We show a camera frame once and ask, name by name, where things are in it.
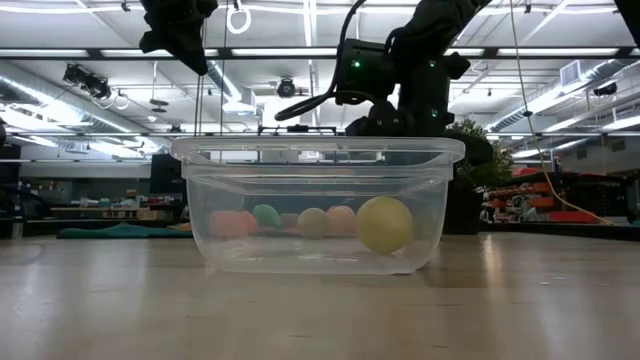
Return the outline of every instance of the green ball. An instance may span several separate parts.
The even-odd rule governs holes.
[[[253,208],[253,217],[256,218],[258,226],[269,226],[276,229],[282,227],[280,215],[273,206],[257,205]]]

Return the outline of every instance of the clear plastic container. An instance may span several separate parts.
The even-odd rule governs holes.
[[[196,242],[215,269],[406,274],[424,266],[440,241],[448,181],[465,148],[440,138],[230,136],[176,140],[171,153],[182,161]],[[363,220],[360,208],[378,197],[402,202],[410,220],[398,207],[378,208]],[[351,208],[357,217],[344,207],[336,216],[334,206]],[[310,208],[322,211],[313,210],[311,220],[296,217]],[[329,211],[327,230],[322,214]],[[410,234],[408,243],[393,232],[374,239],[401,241],[400,249],[376,252],[365,245],[382,233],[363,232],[367,227],[408,227],[407,221],[409,232],[398,234]]]

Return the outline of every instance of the teal mat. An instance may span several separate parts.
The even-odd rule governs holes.
[[[193,238],[191,231],[165,228],[149,228],[120,223],[106,229],[64,229],[58,232],[58,239],[148,239],[148,238]]]

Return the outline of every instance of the yellow ball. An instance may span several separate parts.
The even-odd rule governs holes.
[[[298,231],[307,239],[320,239],[330,230],[329,216],[321,209],[307,209],[298,217]]]
[[[378,254],[391,254],[413,240],[413,219],[409,209],[389,197],[373,198],[356,215],[358,236]]]

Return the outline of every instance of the yellow cable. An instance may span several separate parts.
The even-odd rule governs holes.
[[[525,111],[528,113],[529,112],[529,103],[527,102],[527,95],[524,89],[524,78],[522,76],[522,64],[520,62],[520,48],[518,46],[518,33],[516,31],[516,20],[515,20],[515,15],[514,15],[514,6],[513,6],[513,0],[509,0],[509,5],[511,7],[511,27],[513,29],[513,41],[515,43],[515,49],[516,49],[516,62],[518,64],[518,76],[520,77],[520,87],[522,89],[522,99],[524,100],[524,108]],[[531,135],[533,136],[533,143],[536,146],[536,149],[538,149],[538,155],[540,156],[540,166],[542,167],[542,172],[544,173],[544,177],[547,179],[547,183],[549,183],[549,187],[551,188],[551,192],[553,193],[553,196],[558,199],[558,201],[560,201],[561,203],[574,208],[580,212],[583,212],[591,217],[593,217],[594,219],[598,219],[601,222],[607,224],[607,225],[615,225],[613,222],[601,218],[598,215],[585,210],[579,206],[573,205],[572,203],[566,201],[565,199],[561,198],[560,195],[558,195],[558,193],[556,192],[556,189],[553,187],[553,183],[551,182],[551,178],[549,177],[549,174],[547,173],[547,170],[544,168],[544,156],[542,155],[542,151],[540,150],[540,146],[538,145],[538,137],[536,136],[536,132],[533,129],[533,123],[531,122],[531,117],[527,116],[527,121],[529,122],[529,130],[531,130]]]

